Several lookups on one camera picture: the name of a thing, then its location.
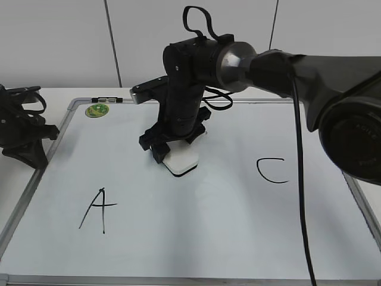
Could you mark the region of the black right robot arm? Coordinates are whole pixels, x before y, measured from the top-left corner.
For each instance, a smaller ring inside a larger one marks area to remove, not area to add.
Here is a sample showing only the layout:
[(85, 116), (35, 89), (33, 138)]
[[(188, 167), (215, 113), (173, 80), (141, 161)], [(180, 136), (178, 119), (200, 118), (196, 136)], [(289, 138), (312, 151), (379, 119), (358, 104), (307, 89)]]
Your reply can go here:
[(255, 87), (301, 102), (307, 129), (318, 132), (328, 158), (346, 174), (380, 184), (380, 57), (257, 54), (227, 35), (171, 43), (163, 63), (165, 76), (131, 90), (135, 103), (160, 105), (157, 122), (139, 138), (157, 162), (169, 142), (192, 142), (205, 132), (211, 112), (201, 106), (204, 92), (229, 97)]

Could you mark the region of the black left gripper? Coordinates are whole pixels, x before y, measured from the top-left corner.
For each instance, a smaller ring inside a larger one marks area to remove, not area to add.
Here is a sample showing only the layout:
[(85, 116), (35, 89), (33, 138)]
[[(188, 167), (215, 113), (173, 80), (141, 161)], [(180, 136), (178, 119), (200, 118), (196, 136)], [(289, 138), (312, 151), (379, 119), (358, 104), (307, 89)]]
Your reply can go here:
[(1, 85), (2, 154), (34, 169), (44, 169), (48, 159), (41, 139), (56, 140), (59, 130), (42, 116), (47, 108), (40, 86), (7, 89)]

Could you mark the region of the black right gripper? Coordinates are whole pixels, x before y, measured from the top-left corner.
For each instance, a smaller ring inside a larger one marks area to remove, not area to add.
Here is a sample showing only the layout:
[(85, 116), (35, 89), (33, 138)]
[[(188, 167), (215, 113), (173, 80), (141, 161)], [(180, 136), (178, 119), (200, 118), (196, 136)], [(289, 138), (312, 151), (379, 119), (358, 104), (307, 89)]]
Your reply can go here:
[(201, 107), (207, 87), (217, 88), (216, 63), (222, 43), (191, 38), (164, 48), (163, 64), (168, 76), (167, 94), (159, 103), (157, 122), (139, 137), (143, 150), (151, 149), (160, 164), (170, 152), (169, 142), (193, 143), (205, 133), (203, 121), (211, 112)]

